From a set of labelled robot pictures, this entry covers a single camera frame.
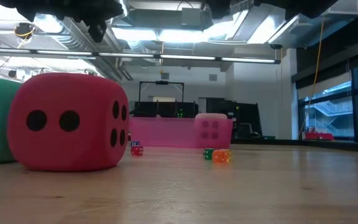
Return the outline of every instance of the small orange die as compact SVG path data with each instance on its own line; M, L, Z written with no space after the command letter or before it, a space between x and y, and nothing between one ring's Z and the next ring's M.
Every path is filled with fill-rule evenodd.
M231 161L230 149L219 149L212 153L212 160L216 163L227 163Z

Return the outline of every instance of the large red foam die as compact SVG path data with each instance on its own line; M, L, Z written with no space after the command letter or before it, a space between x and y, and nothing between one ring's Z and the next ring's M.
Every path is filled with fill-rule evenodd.
M9 112L14 157L33 170L115 166L129 129L128 100L117 83L91 75L45 73L25 82Z

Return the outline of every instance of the wall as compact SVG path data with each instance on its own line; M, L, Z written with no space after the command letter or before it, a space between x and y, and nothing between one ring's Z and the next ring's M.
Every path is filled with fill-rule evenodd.
M278 65L235 63L233 100L257 103L263 135L278 137Z
M296 51L288 50L280 65L234 63L232 67L226 72L225 95L239 103L258 104L263 135L296 139L298 100L291 82Z
M134 81L123 82L122 87L127 93L129 101L137 101L139 98L139 81L158 81L161 80L160 67L142 68L138 66L128 66L127 71L132 75ZM170 82L185 83L185 102L196 101L199 98L225 97L225 73L220 72L219 68L191 68L183 67L164 67L163 72L170 74ZM216 82L209 81L209 74L217 74ZM181 101L181 85L155 85L146 83L142 85L141 101L149 101L150 96L174 97Z

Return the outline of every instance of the pink plastic container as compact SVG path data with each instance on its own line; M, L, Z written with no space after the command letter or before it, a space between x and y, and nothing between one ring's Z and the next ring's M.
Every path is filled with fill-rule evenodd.
M143 146L229 148L230 119L131 118L131 139Z

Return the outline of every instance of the table surface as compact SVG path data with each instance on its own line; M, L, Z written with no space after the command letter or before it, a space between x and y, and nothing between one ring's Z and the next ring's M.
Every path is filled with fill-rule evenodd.
M0 164L0 223L358 223L358 152L233 145L129 150L97 172L33 172Z

